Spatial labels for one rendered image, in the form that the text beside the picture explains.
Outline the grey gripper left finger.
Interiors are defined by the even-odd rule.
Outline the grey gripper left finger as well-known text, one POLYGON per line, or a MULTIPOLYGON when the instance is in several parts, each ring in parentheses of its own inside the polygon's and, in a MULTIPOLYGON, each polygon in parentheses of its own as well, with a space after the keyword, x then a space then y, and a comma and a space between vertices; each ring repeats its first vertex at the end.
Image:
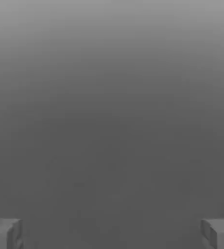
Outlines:
POLYGON ((0 249, 24 249, 22 219, 0 218, 0 249))

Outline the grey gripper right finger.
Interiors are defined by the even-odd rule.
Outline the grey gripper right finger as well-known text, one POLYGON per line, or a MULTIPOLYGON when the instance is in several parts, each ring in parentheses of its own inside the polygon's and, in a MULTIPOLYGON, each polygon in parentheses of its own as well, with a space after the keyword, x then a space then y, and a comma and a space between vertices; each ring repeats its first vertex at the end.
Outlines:
POLYGON ((202 219, 200 232, 205 249, 224 249, 224 218, 202 219))

